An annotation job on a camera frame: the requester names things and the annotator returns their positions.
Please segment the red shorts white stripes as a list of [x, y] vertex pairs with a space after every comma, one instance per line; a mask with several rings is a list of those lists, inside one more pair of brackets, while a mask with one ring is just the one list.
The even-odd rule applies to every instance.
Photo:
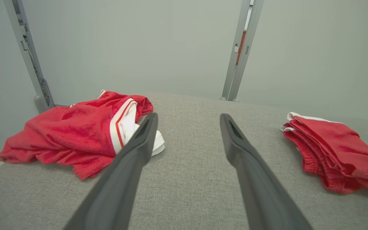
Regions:
[[346, 124], [287, 114], [281, 131], [302, 155], [303, 171], [329, 191], [343, 195], [368, 190], [368, 145]]

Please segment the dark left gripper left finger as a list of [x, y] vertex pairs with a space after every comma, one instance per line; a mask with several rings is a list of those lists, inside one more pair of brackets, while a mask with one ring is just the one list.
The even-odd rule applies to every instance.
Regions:
[[158, 127], [150, 113], [107, 167], [63, 230], [128, 230], [137, 186]]

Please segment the grey partition post with bracket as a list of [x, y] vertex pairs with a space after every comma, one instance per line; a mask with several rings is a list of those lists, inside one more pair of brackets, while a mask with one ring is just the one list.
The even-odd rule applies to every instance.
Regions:
[[54, 102], [50, 93], [47, 80], [42, 74], [40, 63], [29, 29], [29, 23], [22, 0], [3, 0], [9, 20], [11, 22], [15, 38], [19, 45], [32, 85], [35, 89], [33, 99], [39, 113], [54, 108]]

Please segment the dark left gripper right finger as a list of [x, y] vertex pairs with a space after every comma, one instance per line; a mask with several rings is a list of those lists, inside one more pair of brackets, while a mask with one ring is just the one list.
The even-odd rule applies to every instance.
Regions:
[[219, 119], [226, 158], [236, 169], [250, 230], [312, 230], [288, 192], [229, 114]]

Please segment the red basketball jersey white trim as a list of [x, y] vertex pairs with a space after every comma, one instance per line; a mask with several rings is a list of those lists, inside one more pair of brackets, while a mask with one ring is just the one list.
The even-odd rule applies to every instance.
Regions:
[[72, 166], [81, 179], [94, 178], [111, 164], [153, 111], [145, 96], [102, 90], [98, 99], [54, 107], [9, 137], [0, 158], [12, 164], [39, 161]]

